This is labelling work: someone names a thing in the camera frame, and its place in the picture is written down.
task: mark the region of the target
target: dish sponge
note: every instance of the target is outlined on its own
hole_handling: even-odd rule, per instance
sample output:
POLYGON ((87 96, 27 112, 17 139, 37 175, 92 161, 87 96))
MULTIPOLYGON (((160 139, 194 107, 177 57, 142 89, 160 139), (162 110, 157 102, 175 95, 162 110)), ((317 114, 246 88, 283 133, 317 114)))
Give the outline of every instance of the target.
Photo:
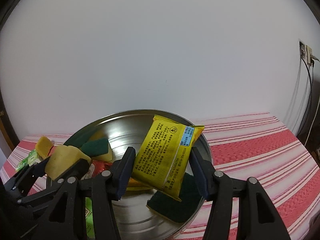
POLYGON ((99 127, 85 127, 83 128, 84 131, 81 132, 78 131, 76 132, 73 136, 71 136, 65 143, 64 145, 72 145, 74 147, 80 148, 83 144, 85 144, 99 129, 99 127))
POLYGON ((91 158, 78 148, 73 146, 58 145, 44 168, 45 173, 55 180, 79 159, 85 159, 91 163, 91 158))
POLYGON ((35 149, 36 152, 45 159, 48 157, 48 154, 52 147, 53 143, 46 136, 41 136, 36 143, 35 149))
POLYGON ((103 132, 103 130, 100 129, 100 130, 98 130, 97 132, 95 132, 95 133, 88 139, 88 142, 90 142, 90 141, 95 141, 95 140, 104 138, 105 136, 106 136, 106 135, 105 135, 105 133, 103 132))
POLYGON ((202 197, 198 192, 195 178, 188 173, 183 176, 179 198, 181 202, 157 191, 147 201, 147 207, 152 212, 176 223, 184 223, 191 218, 202 197))
POLYGON ((94 160, 105 162, 112 160, 112 149, 107 138, 86 142, 80 150, 94 160))

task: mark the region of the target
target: stainless steel tray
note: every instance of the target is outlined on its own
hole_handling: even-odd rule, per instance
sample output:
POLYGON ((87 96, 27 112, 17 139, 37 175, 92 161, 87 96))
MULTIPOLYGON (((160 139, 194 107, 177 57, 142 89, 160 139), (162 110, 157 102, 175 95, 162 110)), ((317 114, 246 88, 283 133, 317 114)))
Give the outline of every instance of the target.
MULTIPOLYGON (((122 158, 127 147, 132 146, 136 152, 146 137, 155 114, 170 118, 184 125, 193 125, 188 120, 164 111, 159 110, 132 110, 106 116, 100 120, 85 126, 73 136, 66 144, 79 138, 89 137, 92 133, 102 130, 110 141, 113 150, 113 161, 122 158)), ((195 142, 202 157, 211 160, 209 145, 203 135, 195 142)), ((188 164, 186 172, 192 174, 188 164)), ((47 187, 50 186, 50 179, 47 180, 47 187)), ((184 224, 170 222, 154 213, 147 207, 149 200, 156 190, 126 192, 119 201, 113 201, 113 210, 122 240, 161 240, 179 233, 192 221, 199 211, 204 200, 199 202, 195 213, 184 224)))

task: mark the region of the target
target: black cable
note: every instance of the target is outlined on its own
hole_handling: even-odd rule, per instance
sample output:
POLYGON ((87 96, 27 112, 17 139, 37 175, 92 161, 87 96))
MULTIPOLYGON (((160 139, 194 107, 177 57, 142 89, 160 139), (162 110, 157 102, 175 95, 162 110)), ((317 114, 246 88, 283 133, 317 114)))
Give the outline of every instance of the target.
POLYGON ((300 135, 301 132, 303 131, 303 128, 305 127, 305 125, 306 125, 306 123, 307 123, 307 120, 309 119, 310 111, 311 111, 311 107, 312 107, 313 68, 312 68, 312 81, 311 81, 311 75, 310 75, 310 71, 309 71, 309 69, 308 69, 307 63, 304 61, 303 58, 301 58, 301 59, 302 59, 303 63, 305 64, 306 69, 307 69, 307 71, 308 71, 309 82, 310 82, 310 95, 309 95, 309 99, 308 99, 308 103, 307 103, 307 108, 306 108, 306 110, 305 110, 305 112, 304 112, 304 114, 303 114, 302 122, 303 122, 303 119, 304 119, 304 117, 305 117, 305 115, 306 115, 307 112, 308 112, 308 114, 307 114, 307 116, 306 116, 306 118, 305 118, 305 120, 304 120, 303 125, 302 125, 302 122, 301 122, 301 125, 302 125, 302 126, 300 125, 300 129, 299 129, 299 131, 298 131, 297 136, 300 135))

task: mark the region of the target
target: red striped tablecloth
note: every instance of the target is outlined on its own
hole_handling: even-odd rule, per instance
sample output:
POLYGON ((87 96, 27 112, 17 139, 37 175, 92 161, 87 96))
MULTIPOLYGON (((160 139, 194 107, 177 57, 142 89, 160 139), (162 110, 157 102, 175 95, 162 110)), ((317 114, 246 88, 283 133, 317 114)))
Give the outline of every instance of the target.
MULTIPOLYGON (((227 175, 246 180, 256 177, 280 213, 292 240, 308 232, 310 219, 320 210, 320 171, 297 138, 269 113, 197 121, 204 124, 214 166, 227 175)), ((55 145, 72 134, 45 135, 55 145)), ((33 150, 41 135, 27 136, 15 148, 0 171, 5 183, 18 162, 33 150)), ((31 193, 45 188, 39 178, 31 193)), ((205 202, 198 215, 175 239, 202 239, 211 208, 205 202)), ((238 199, 233 200, 230 240, 236 238, 238 199)))

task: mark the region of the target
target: metal screw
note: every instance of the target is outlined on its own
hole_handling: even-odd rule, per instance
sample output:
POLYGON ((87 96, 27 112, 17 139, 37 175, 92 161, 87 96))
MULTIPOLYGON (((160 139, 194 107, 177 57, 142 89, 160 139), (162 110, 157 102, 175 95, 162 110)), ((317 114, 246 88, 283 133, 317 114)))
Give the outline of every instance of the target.
POLYGON ((222 171, 215 171, 214 174, 217 177, 222 177, 223 176, 223 172, 222 171))
POLYGON ((256 184, 258 182, 258 180, 254 177, 249 178, 249 182, 252 184, 256 184))
POLYGON ((76 178, 75 177, 70 177, 68 180, 67 180, 67 182, 68 183, 74 183, 76 181, 76 178))
POLYGON ((108 176, 110 176, 111 172, 110 171, 103 171, 101 174, 103 177, 108 177, 108 176))

